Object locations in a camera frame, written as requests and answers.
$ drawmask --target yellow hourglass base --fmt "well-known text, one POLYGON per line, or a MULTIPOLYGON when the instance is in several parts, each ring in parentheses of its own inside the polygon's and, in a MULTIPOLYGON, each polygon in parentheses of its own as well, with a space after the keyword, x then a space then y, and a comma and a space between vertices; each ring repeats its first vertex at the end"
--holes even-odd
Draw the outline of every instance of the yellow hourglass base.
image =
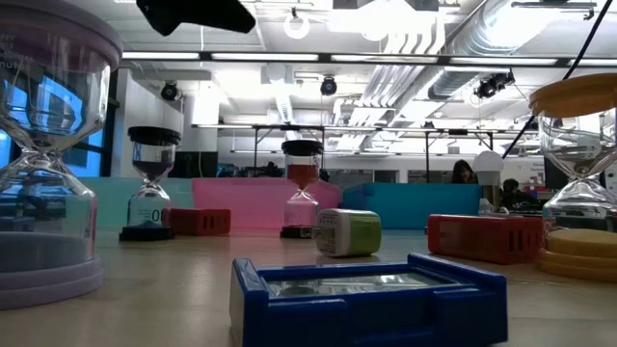
POLYGON ((538 267, 547 273, 582 280, 617 282, 617 234, 592 229, 563 229, 549 235, 538 267))
POLYGON ((562 229, 549 234, 549 252, 617 259, 617 233, 594 229, 562 229))
POLYGON ((529 97, 534 115, 569 118, 610 110, 617 103, 617 73, 598 73, 547 85, 529 97))

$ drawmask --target pink hourglass base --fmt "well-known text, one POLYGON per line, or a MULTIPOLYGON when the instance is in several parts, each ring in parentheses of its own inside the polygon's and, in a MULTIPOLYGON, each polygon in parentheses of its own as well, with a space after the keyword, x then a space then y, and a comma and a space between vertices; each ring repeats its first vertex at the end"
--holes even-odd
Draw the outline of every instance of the pink hourglass base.
POLYGON ((0 273, 0 309, 32 307, 74 298, 103 284, 100 259, 61 268, 0 273))

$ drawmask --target black cable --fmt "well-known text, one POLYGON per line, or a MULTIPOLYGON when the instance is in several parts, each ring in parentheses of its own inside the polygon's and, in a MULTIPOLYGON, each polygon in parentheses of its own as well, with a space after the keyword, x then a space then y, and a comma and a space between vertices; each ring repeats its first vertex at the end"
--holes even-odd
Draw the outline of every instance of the black cable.
MULTIPOLYGON (((608 8, 610 8, 610 5, 612 4, 612 2, 613 0, 606 0, 606 2, 604 3, 604 6, 602 7, 600 14, 598 14, 598 18, 596 19, 596 22, 594 23, 593 27, 591 28, 591 31, 589 32, 589 35, 587 36, 587 40, 585 40, 585 43, 580 48, 580 52, 578 52, 577 58, 570 66, 570 69, 568 69, 568 72, 566 72, 566 74, 563 76, 563 80, 567 80, 568 78, 570 78, 570 75, 572 75, 572 73, 578 67, 580 60, 584 57, 585 52, 587 52, 587 48, 589 48, 589 44, 596 36, 596 32, 598 31, 598 28, 600 27, 600 24, 602 23, 602 20, 604 19, 604 16, 608 12, 608 8)), ((529 118, 529 120, 524 124, 523 129, 521 129, 519 134, 517 134, 517 137, 514 138, 514 141, 512 141, 512 144, 510 144, 510 147, 506 149, 506 151, 501 156, 503 159, 505 159, 508 156, 508 154, 510 154, 510 151, 512 151, 512 148, 514 148, 517 142, 521 139, 521 136, 529 128, 529 126, 533 123, 535 118, 536 117, 534 115, 531 115, 531 118, 529 118)))

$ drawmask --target table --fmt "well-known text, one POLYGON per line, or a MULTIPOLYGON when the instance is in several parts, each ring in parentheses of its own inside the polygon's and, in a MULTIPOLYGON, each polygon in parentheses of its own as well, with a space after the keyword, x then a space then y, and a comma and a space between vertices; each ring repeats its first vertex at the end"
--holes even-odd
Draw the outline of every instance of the table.
MULTIPOLYGON (((428 253, 423 231, 386 231, 378 254, 350 259, 322 256, 309 240, 180 237, 119 245, 117 237, 118 230, 97 235, 106 270, 100 289, 57 304, 0 311, 0 345, 232 346, 228 295, 236 257, 260 267, 405 261, 408 253, 428 253)), ((617 285, 548 275, 530 264, 456 260, 508 277, 510 341, 502 346, 617 344, 617 285)))

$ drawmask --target blue plastic tray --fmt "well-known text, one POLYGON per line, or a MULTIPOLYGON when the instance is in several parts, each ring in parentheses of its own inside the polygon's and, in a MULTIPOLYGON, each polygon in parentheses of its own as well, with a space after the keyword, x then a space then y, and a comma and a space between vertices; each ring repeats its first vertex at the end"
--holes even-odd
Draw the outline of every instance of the blue plastic tray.
POLYGON ((238 347, 461 347, 508 337, 504 276, 422 254, 268 270, 235 259, 229 315, 238 347))

